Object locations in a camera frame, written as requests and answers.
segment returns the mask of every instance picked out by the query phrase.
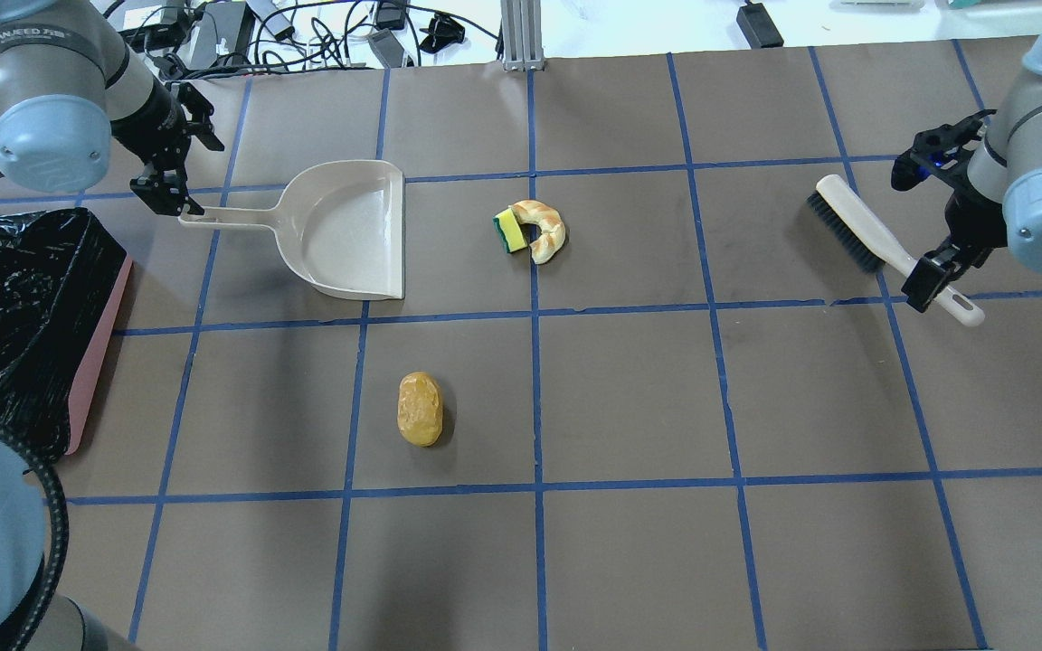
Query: brush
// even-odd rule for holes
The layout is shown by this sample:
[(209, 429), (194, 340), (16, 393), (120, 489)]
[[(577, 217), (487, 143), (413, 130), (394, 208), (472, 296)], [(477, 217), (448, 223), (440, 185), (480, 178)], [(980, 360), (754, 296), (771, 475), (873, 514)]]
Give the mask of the brush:
[[(837, 174), (822, 177), (807, 203), (865, 272), (880, 271), (886, 262), (903, 277), (911, 275), (914, 257), (842, 177)], [(935, 302), (964, 326), (984, 323), (984, 310), (950, 284), (939, 292)]]

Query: white dustpan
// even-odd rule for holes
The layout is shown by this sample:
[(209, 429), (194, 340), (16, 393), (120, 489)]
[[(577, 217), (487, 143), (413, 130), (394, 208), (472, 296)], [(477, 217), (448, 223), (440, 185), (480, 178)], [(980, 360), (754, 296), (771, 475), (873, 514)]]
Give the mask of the white dustpan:
[(203, 206), (182, 226), (271, 230), (295, 275), (329, 296), (404, 298), (404, 174), (389, 161), (329, 161), (293, 178), (272, 209)]

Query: metal bracket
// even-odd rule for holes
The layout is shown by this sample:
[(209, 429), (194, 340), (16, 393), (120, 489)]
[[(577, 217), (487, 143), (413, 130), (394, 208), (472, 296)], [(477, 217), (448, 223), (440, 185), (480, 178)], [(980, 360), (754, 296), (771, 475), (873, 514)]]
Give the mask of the metal bracket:
[(501, 45), (506, 72), (545, 70), (541, 0), (501, 0)]

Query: sponge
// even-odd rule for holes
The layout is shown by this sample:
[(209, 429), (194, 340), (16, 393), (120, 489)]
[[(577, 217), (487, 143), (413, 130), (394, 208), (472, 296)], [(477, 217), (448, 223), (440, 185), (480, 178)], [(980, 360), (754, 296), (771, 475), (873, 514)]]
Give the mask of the sponge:
[(499, 211), (497, 217), (493, 218), (493, 226), (497, 227), (497, 234), (501, 236), (501, 246), (511, 254), (528, 246), (525, 244), (524, 234), (521, 233), (517, 216), (513, 215), (511, 207)]

